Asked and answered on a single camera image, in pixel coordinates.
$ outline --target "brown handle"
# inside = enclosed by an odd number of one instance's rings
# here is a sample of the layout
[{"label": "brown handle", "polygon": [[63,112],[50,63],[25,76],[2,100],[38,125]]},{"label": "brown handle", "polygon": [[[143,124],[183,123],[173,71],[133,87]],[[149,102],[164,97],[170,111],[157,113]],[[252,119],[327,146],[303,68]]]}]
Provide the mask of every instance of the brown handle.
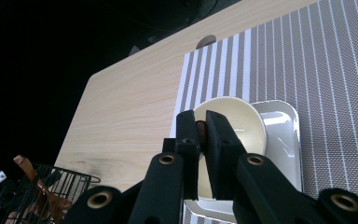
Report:
[{"label": "brown handle", "polygon": [[[29,181],[35,181],[37,177],[37,172],[27,158],[23,157],[22,155],[18,155],[13,159],[13,161],[20,166],[22,171],[28,177]],[[48,202],[48,211],[53,217],[54,222],[57,224],[61,224],[64,220],[66,213],[71,208],[72,202],[50,193],[48,187],[46,187],[43,181],[38,178],[36,192],[40,194],[40,190],[42,191],[41,195],[42,199],[44,200],[44,203]]]},{"label": "brown handle", "polygon": [[[18,155],[13,159],[13,161],[19,165],[19,167],[27,176],[28,180],[33,183],[37,178],[37,172],[28,158],[25,158],[22,155]],[[43,184],[42,180],[40,180],[40,178],[37,179],[37,188],[35,188],[35,194],[39,197],[36,207],[37,214],[42,219],[45,219],[49,214],[49,209],[44,209],[45,206],[48,206],[49,191],[45,184]]]}]

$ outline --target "dark background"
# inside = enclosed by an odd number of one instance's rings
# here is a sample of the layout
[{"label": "dark background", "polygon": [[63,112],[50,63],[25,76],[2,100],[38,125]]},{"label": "dark background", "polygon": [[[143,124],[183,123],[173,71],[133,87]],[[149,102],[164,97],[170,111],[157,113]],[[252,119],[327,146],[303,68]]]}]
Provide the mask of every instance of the dark background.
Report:
[{"label": "dark background", "polygon": [[235,2],[0,0],[0,170],[53,165],[90,76]]}]

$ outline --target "handle hole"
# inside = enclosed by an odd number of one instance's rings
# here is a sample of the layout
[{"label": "handle hole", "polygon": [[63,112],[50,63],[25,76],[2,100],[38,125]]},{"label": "handle hole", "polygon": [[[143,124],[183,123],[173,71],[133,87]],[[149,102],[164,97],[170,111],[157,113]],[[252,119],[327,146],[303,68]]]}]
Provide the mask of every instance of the handle hole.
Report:
[{"label": "handle hole", "polygon": [[202,49],[203,47],[212,45],[215,42],[216,42],[215,35],[207,35],[200,40],[200,42],[196,46],[196,49]]}]

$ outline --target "cooking utensil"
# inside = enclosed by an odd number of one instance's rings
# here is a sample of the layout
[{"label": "cooking utensil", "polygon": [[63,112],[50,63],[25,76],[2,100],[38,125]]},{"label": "cooking utensil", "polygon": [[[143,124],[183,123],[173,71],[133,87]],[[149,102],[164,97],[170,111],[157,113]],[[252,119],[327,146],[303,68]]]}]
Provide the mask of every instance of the cooking utensil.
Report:
[{"label": "cooking utensil", "polygon": [[[22,155],[19,155],[14,158],[14,162],[16,162],[20,166],[22,171],[25,173],[25,175],[28,177],[28,179],[31,182],[35,181],[37,172],[34,169],[31,162],[28,160],[28,158],[24,158]],[[45,210],[47,210],[50,213],[54,222],[62,223],[65,218],[66,213],[72,206],[72,202],[65,198],[59,197],[59,196],[51,193],[48,190],[48,187],[46,187],[46,185],[43,183],[43,181],[40,178],[37,179],[36,191],[38,194],[41,195],[42,200],[39,200],[39,202],[47,200],[48,209],[45,209]],[[43,208],[43,206],[44,206],[44,204],[43,205],[41,203],[38,204],[38,208]]]}]

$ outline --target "metal rivet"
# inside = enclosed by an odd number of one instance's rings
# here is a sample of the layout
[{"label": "metal rivet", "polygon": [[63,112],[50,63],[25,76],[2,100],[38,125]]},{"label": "metal rivet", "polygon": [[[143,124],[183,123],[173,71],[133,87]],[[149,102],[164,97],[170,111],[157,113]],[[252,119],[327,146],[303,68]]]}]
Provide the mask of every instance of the metal rivet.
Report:
[{"label": "metal rivet", "polygon": [[164,164],[164,165],[168,165],[168,164],[172,164],[175,162],[175,157],[173,156],[161,156],[159,159],[159,162]]},{"label": "metal rivet", "polygon": [[97,192],[87,200],[87,206],[94,209],[99,209],[105,207],[113,199],[113,195],[109,191],[100,191]]},{"label": "metal rivet", "polygon": [[264,164],[264,160],[258,156],[248,156],[247,161],[253,165],[262,165]]},{"label": "metal rivet", "polygon": [[350,196],[347,196],[345,194],[333,194],[330,197],[331,201],[333,201],[333,203],[350,212],[356,212],[358,211],[358,202],[356,202],[353,198],[351,198]]}]

